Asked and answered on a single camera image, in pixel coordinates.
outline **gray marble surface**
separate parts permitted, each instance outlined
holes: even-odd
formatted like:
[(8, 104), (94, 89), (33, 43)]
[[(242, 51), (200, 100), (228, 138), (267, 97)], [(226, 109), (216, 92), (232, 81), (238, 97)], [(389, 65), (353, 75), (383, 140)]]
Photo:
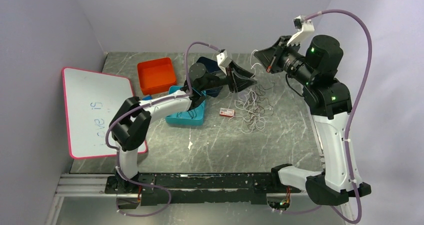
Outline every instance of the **gray marble surface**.
[[(189, 54), (189, 65), (200, 56), (212, 58), (212, 53)], [(172, 60), (178, 85), (185, 81), (182, 53), (110, 52), (103, 72), (128, 77), (135, 94), (143, 97), (137, 64), (143, 61), (169, 57)], [(235, 62), (250, 69), (250, 54), (232, 54)], [(241, 117), (229, 119), (219, 116), (220, 108), (235, 109), (237, 95), (225, 87), (218, 97), (208, 97), (202, 126), (171, 126), (165, 119), (150, 125), (147, 134), (148, 152), (138, 155), (140, 172), (268, 172), (272, 167), (292, 163), (296, 167), (320, 171), (320, 158), (313, 130), (303, 99), (288, 88), (284, 74), (268, 74), (256, 66), (255, 79), (265, 88), (274, 114), (265, 106), (265, 129), (250, 134), (241, 132)], [(155, 94), (154, 98), (166, 93)], [(75, 160), (71, 173), (111, 173), (115, 157)]]

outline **white string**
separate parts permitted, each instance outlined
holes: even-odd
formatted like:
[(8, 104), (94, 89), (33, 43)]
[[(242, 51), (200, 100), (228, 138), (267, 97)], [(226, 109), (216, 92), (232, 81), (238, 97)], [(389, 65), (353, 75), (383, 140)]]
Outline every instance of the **white string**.
[[(256, 74), (255, 65), (260, 65), (259, 62), (256, 62), (252, 64), (252, 56), (254, 52), (257, 52), (258, 50), (253, 50), (250, 54), (249, 59), (249, 65), (250, 69), (254, 70), (253, 75)], [(262, 116), (259, 109), (259, 101), (258, 101), (258, 95), (257, 93), (249, 88), (249, 91), (247, 94), (244, 95), (244, 97), (240, 96), (241, 94), (238, 94), (239, 100), (234, 100), (234, 106), (242, 111), (246, 111), (248, 116), (233, 116), (232, 118), (242, 118), (241, 121), (241, 128), (240, 131), (244, 134), (251, 134), (254, 130), (263, 131), (265, 129), (265, 126), (267, 124), (266, 118), (267, 116)]]
[(253, 56), (253, 53), (254, 53), (254, 52), (257, 52), (257, 51), (258, 51), (258, 50), (256, 50), (256, 49), (255, 49), (255, 50), (253, 50), (253, 51), (251, 52), (251, 54), (250, 54), (250, 62), (249, 62), (249, 64), (250, 64), (250, 66), (251, 66), (251, 67), (250, 67), (250, 70), (252, 70), (252, 69), (254, 70), (253, 76), (255, 76), (255, 75), (256, 75), (256, 68), (255, 68), (255, 65), (257, 65), (257, 64), (261, 65), (259, 62), (256, 62), (255, 64), (253, 64), (253, 65), (252, 65), (252, 56)]

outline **red and white box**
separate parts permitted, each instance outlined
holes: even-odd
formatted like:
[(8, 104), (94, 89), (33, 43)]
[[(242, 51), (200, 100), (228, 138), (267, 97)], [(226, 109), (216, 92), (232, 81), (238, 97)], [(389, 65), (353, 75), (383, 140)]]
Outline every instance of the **red and white box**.
[(224, 117), (234, 117), (234, 115), (236, 114), (236, 111), (234, 111), (233, 109), (228, 109), (228, 108), (222, 108), (219, 110), (219, 115), (220, 116), (224, 116)]

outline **teal tray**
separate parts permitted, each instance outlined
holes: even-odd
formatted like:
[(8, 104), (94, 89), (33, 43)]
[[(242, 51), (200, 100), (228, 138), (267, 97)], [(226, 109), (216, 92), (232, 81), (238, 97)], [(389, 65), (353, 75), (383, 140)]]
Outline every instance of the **teal tray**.
[[(171, 86), (168, 94), (172, 94), (181, 86)], [(174, 125), (188, 125), (188, 126), (201, 126), (205, 121), (205, 102), (203, 101), (200, 106), (190, 111), (177, 112), (165, 117), (165, 121), (168, 124)]]

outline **purple cable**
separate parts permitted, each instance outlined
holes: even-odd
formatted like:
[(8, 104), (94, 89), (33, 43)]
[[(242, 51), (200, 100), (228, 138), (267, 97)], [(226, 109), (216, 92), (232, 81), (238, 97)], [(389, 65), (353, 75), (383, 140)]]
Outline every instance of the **purple cable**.
[[(177, 95), (177, 96), (176, 96), (176, 98), (183, 98), (183, 97), (187, 97), (187, 96), (190, 96), (190, 95), (193, 93), (192, 84), (191, 84), (191, 82), (190, 82), (190, 79), (188, 79), (188, 78), (189, 78), (189, 65), (188, 65), (188, 61), (187, 61), (187, 60), (188, 60), (189, 50), (190, 50), (190, 48), (191, 48), (193, 45), (195, 45), (195, 44), (204, 45), (204, 46), (209, 47), (209, 48), (212, 48), (212, 49), (214, 49), (214, 50), (216, 50), (216, 51), (218, 51), (218, 52), (220, 51), (220, 49), (219, 49), (219, 48), (217, 48), (216, 46), (213, 46), (213, 45), (210, 45), (210, 44), (207, 44), (207, 43), (201, 42), (201, 41), (195, 41), (195, 42), (193, 42), (192, 44), (190, 44), (190, 46), (187, 48), (187, 50), (185, 51), (185, 54), (184, 54), (185, 78), (186, 78), (186, 80), (187, 80), (187, 85), (188, 85), (189, 93), (186, 93), (186, 94), (183, 94), (183, 95)], [(155, 104), (161, 103), (161, 102), (166, 101), (166, 100), (171, 100), (171, 99), (175, 99), (175, 98), (174, 98), (173, 96), (170, 96), (170, 97), (162, 97), (162, 98), (159, 98), (158, 100), (152, 101), (151, 103), (146, 103), (146, 104), (140, 105), (140, 106), (138, 106), (138, 107), (136, 107), (136, 108), (134, 108), (134, 109), (132, 109), (132, 110), (130, 110), (130, 111), (128, 111), (128, 112), (126, 112), (126, 113), (124, 113), (122, 116), (118, 117), (118, 119), (116, 119), (115, 121), (113, 121), (113, 122), (112, 122), (112, 124), (110, 124), (109, 128), (108, 128), (108, 129), (107, 129), (107, 131), (106, 131), (106, 135), (105, 135), (106, 146), (108, 146), (108, 147), (109, 147), (109, 148), (111, 148), (111, 149), (115, 149), (115, 150), (116, 150), (116, 166), (117, 166), (117, 170), (116, 170), (116, 171), (117, 171), (117, 172), (118, 172), (118, 174), (121, 176), (121, 178), (123, 178), (124, 180), (126, 180), (126, 181), (128, 181), (128, 182), (130, 182), (130, 183), (132, 183), (132, 184), (135, 184), (135, 185), (137, 185), (137, 186), (143, 186), (143, 187), (148, 187), (148, 188), (157, 188), (157, 189), (162, 189), (162, 190), (164, 190), (166, 193), (168, 193), (168, 196), (169, 196), (168, 202), (167, 202), (167, 203), (165, 204), (165, 206), (163, 206), (161, 209), (159, 209), (159, 210), (157, 210), (157, 211), (155, 211), (155, 212), (152, 212), (152, 213), (148, 213), (148, 214), (141, 214), (141, 215), (138, 215), (138, 214), (130, 214), (130, 213), (125, 213), (125, 212), (121, 211), (121, 210), (119, 209), (119, 206), (118, 206), (118, 200), (116, 200), (116, 209), (117, 209), (117, 212), (118, 212), (118, 213), (120, 213), (120, 214), (122, 214), (122, 215), (124, 215), (124, 216), (142, 218), (142, 217), (149, 217), (149, 216), (156, 215), (156, 214), (158, 214), (158, 213), (162, 212), (163, 210), (165, 210), (165, 209), (166, 209), (166, 208), (170, 205), (170, 203), (171, 203), (171, 199), (172, 199), (172, 196), (171, 196), (171, 192), (170, 192), (170, 191), (169, 191), (166, 187), (159, 186), (159, 185), (148, 184), (148, 183), (136, 182), (136, 181), (131, 180), (131, 179), (130, 179), (130, 178), (128, 178), (127, 176), (125, 176), (125, 174), (123, 173), (123, 171), (122, 171), (122, 169), (121, 169), (121, 163), (120, 163), (120, 159), (119, 159), (120, 150), (119, 150), (119, 148), (118, 148), (118, 147), (116, 147), (116, 146), (112, 146), (112, 145), (109, 143), (109, 134), (111, 133), (112, 129), (115, 127), (115, 125), (116, 125), (116, 124), (118, 124), (118, 123), (119, 123), (122, 119), (124, 119), (124, 118), (126, 118), (126, 117), (130, 116), (132, 113), (134, 113), (134, 112), (136, 112), (136, 111), (138, 111), (138, 110), (141, 110), (142, 108), (146, 108), (146, 107), (148, 107), (148, 106), (155, 105)]]
[(363, 29), (363, 31), (365, 32), (366, 41), (368, 43), (368, 58), (366, 60), (365, 72), (363, 74), (362, 82), (360, 84), (359, 91), (356, 95), (355, 102), (353, 103), (352, 111), (350, 112), (350, 116), (347, 119), (346, 131), (344, 132), (344, 141), (345, 141), (344, 142), (344, 148), (346, 150), (347, 167), (349, 168), (350, 180), (352, 181), (351, 183), (352, 183), (352, 187), (353, 187), (353, 190), (354, 190), (354, 193), (355, 193), (355, 198), (356, 198), (357, 207), (358, 207), (357, 218), (355, 220), (349, 220), (348, 218), (343, 216), (343, 214), (341, 212), (339, 212), (335, 207), (332, 206), (332, 209), (343, 220), (345, 220), (346, 222), (351, 223), (351, 224), (357, 224), (361, 221), (361, 218), (362, 218), (362, 204), (361, 204), (361, 199), (360, 199), (360, 196), (359, 196), (358, 186), (354, 182), (354, 180), (355, 180), (354, 167), (352, 166), (351, 150), (349, 148), (348, 138), (349, 138), (349, 132), (351, 130), (352, 120), (354, 119), (354, 115), (355, 115), (355, 112), (357, 110), (359, 100), (361, 99), (362, 93), (364, 91), (365, 83), (367, 82), (368, 73), (370, 72), (371, 57), (373, 55), (373, 44), (371, 42), (370, 31), (368, 31), (368, 28), (365, 25), (365, 23), (358, 16), (351, 13), (350, 11), (341, 10), (341, 9), (329, 9), (329, 10), (319, 11), (319, 12), (313, 13), (311, 15), (308, 15), (303, 20), (307, 21), (307, 20), (316, 18), (316, 17), (323, 15), (323, 14), (333, 14), (333, 13), (348, 15), (349, 17), (351, 17), (355, 21), (357, 21), (359, 23), (359, 25), (361, 26), (361, 28)]

